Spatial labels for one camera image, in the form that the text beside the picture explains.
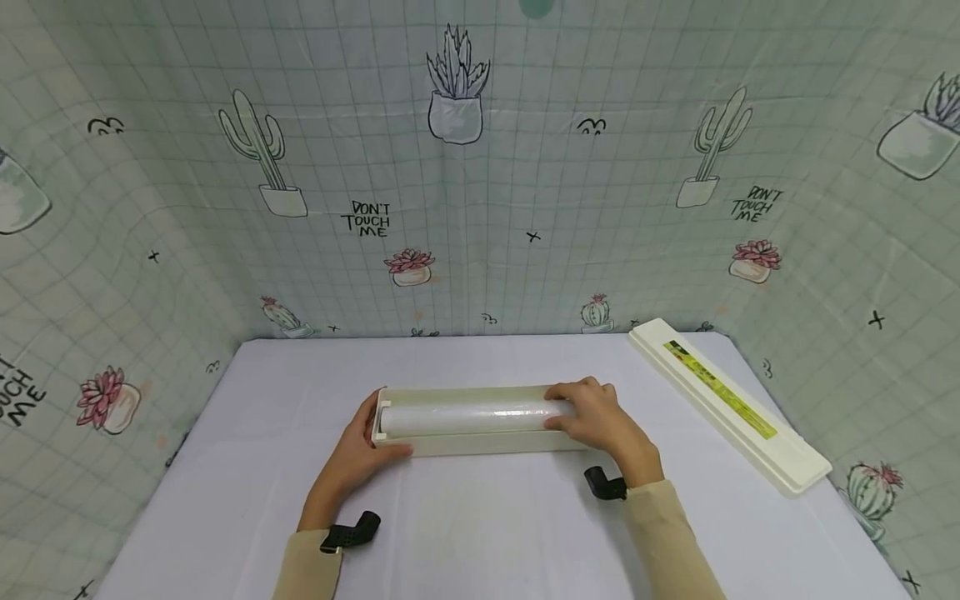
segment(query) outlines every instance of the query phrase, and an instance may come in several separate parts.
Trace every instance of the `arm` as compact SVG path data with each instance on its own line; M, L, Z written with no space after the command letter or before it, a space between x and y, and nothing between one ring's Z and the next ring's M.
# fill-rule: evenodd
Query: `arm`
M413 448L377 448L371 441L373 392L344 429L303 503L297 533L290 536L276 580L274 600L330 600L340 577L341 554L325 554L320 544L337 519L340 507L357 487L390 463L410 456Z
M724 600L673 485L663 477L660 451L616 401L611 384L593 377L559 383L547 399L568 399L576 415L548 419L547 429L613 457L627 484L624 517L646 567L655 600Z

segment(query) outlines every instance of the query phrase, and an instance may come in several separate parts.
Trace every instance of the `patterned wallpaper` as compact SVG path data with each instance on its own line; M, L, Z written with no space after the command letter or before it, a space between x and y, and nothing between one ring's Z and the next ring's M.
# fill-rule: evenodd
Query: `patterned wallpaper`
M657 316L729 335L955 597L957 3L2 14L0 598L96 589L243 341Z

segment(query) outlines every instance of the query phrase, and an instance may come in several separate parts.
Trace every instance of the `left hand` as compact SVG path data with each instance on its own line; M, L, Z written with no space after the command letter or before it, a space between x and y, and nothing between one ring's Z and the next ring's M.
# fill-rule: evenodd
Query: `left hand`
M340 442L326 460L303 505L297 531L329 529L348 496L371 476L390 463L413 454L409 445L373 445L373 416L376 390L363 401L353 420L344 429Z

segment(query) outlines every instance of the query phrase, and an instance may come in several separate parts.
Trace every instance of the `hand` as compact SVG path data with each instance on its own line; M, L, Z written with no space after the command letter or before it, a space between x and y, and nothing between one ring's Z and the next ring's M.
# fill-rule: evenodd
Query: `hand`
M353 420L344 429L337 447L326 460L324 469L320 471L303 504L297 531L329 529L351 492L390 463L413 454L413 448L406 444L382 448L373 445L377 393L379 390L363 401Z
M551 417L543 426L564 431L577 442L610 454L628 488L663 480L660 451L620 408L613 385L600 385L595 378L586 377L576 383L558 383L543 397L567 399L576 411L572 417Z

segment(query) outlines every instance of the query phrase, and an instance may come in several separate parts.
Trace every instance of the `white box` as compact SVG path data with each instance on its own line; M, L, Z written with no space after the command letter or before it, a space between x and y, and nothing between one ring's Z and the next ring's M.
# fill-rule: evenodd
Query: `white box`
M787 497L832 470L790 425L768 411L663 319L630 332L644 358Z
M466 433L392 438L380 430L380 414L388 406L449 404L451 402L497 402L518 397L542 399L548 386L509 388L464 388L459 390L398 390L384 388L376 400L373 417L373 442L376 445L409 444L414 456L451 456L465 454L508 454L513 452L553 452L585 450L586 446L571 440L563 431L511 431L499 433Z

